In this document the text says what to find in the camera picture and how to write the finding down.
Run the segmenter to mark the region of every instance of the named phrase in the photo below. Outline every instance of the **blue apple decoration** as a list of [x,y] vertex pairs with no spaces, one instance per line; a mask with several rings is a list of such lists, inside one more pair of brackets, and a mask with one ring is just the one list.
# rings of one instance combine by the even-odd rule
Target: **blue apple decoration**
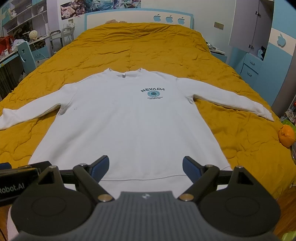
[[283,38],[282,34],[278,36],[277,44],[281,46],[282,48],[286,45],[286,40]]
[[183,17],[182,18],[179,18],[178,19],[178,23],[183,25],[185,23],[184,18]]
[[173,22],[172,16],[166,17],[165,20],[167,21],[167,23],[172,23]]
[[155,22],[160,22],[160,16],[159,16],[159,14],[157,14],[156,16],[154,16],[154,17],[153,17],[153,20],[154,20]]

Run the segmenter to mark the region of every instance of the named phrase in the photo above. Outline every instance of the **blue chair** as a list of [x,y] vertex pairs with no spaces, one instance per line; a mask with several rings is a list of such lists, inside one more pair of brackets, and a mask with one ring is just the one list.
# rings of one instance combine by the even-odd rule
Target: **blue chair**
[[28,75],[36,69],[35,59],[30,50],[30,46],[28,42],[23,42],[17,46],[17,49],[20,59],[22,60],[22,65],[24,67],[25,73],[26,75]]

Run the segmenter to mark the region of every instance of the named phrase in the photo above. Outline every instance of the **teal circular logo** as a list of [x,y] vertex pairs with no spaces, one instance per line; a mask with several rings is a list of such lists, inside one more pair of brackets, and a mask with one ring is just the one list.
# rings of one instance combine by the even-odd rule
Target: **teal circular logo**
[[157,97],[157,96],[160,95],[160,93],[159,93],[158,91],[149,91],[149,92],[148,92],[148,95],[149,95],[150,97]]

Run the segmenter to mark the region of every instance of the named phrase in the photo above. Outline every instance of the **yellow bedspread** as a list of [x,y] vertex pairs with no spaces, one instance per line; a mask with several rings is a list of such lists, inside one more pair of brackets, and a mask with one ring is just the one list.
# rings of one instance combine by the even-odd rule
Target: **yellow bedspread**
[[[182,26],[137,23],[105,24],[85,31],[1,101],[0,114],[3,108],[18,109],[107,68],[119,72],[144,68],[201,80],[244,95],[271,111],[230,66],[210,54],[199,32]],[[246,167],[275,198],[295,180],[296,166],[290,150],[279,142],[282,124],[275,114],[275,122],[270,122],[206,101],[196,100],[196,106],[232,168]],[[55,115],[51,112],[0,131],[0,162],[10,162],[12,167],[26,165]]]

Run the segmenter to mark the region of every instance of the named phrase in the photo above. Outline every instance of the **neckline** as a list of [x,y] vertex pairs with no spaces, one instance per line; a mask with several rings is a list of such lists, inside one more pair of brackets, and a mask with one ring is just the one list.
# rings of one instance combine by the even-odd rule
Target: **neckline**
[[120,73],[120,72],[117,72],[117,71],[114,71],[112,70],[111,68],[108,68],[105,70],[107,73],[110,73],[110,74],[113,74],[113,75],[116,75],[120,78],[123,78],[123,75],[125,75],[125,77],[132,77],[132,78],[135,78],[135,77],[138,77],[139,75],[141,75],[145,69],[143,68],[140,68],[138,70],[132,70],[132,71],[127,71],[127,72],[124,72],[124,73]]

